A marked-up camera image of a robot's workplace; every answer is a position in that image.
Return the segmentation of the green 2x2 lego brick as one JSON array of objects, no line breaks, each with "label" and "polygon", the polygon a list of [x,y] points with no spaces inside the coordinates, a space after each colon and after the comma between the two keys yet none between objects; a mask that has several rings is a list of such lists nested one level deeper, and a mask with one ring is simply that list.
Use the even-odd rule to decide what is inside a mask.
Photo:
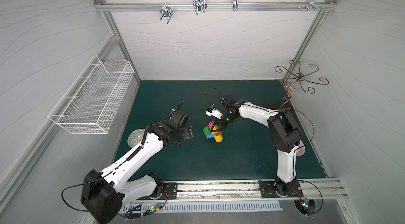
[{"label": "green 2x2 lego brick", "polygon": [[203,133],[205,136],[207,136],[207,135],[211,134],[212,132],[211,132],[211,129],[207,126],[203,129]]}]

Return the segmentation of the blue 2x4 lego brick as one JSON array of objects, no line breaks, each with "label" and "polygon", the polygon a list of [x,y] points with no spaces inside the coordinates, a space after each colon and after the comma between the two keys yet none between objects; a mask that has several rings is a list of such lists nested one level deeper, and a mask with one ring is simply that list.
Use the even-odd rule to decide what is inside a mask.
[{"label": "blue 2x4 lego brick", "polygon": [[211,133],[209,135],[206,136],[206,138],[214,138],[216,135],[214,133]]}]

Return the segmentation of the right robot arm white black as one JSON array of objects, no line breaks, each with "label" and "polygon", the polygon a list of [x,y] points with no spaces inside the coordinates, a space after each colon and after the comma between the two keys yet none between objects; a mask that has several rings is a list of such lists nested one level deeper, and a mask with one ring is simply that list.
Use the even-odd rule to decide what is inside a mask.
[{"label": "right robot arm white black", "polygon": [[299,185],[296,178],[296,156],[298,150],[303,148],[300,146],[303,133],[291,112],[288,109],[266,109],[243,99],[236,101],[230,95],[223,97],[220,102],[225,108],[224,113],[215,115],[215,108],[206,112],[216,117],[214,125],[220,131],[224,131],[239,118],[247,118],[268,127],[277,149],[277,173],[273,187],[278,196],[287,197]]}]

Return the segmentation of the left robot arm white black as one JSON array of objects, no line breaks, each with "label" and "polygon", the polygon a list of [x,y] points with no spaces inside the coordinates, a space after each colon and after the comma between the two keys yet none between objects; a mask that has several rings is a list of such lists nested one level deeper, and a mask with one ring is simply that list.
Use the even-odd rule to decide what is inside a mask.
[{"label": "left robot arm white black", "polygon": [[191,125],[168,127],[157,123],[146,127],[142,140],[118,161],[98,172],[88,172],[83,183],[80,202],[100,224],[109,223],[123,206],[141,199],[168,197],[164,180],[151,172],[130,181],[132,175],[165,146],[194,137]]}]

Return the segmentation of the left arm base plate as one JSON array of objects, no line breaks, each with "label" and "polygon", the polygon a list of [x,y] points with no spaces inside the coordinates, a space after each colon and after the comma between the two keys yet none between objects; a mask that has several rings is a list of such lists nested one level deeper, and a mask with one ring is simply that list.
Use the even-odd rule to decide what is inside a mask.
[{"label": "left arm base plate", "polygon": [[157,187],[151,195],[141,197],[139,200],[169,200],[177,199],[178,183],[176,182],[163,182],[157,184]]}]

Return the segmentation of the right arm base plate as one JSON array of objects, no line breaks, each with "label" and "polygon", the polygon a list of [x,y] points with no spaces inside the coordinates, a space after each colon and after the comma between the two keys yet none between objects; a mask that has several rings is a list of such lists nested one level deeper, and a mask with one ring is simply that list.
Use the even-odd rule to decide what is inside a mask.
[{"label": "right arm base plate", "polygon": [[301,186],[295,180],[289,183],[284,183],[281,180],[259,180],[256,186],[262,198],[298,198],[299,196],[303,196]]}]

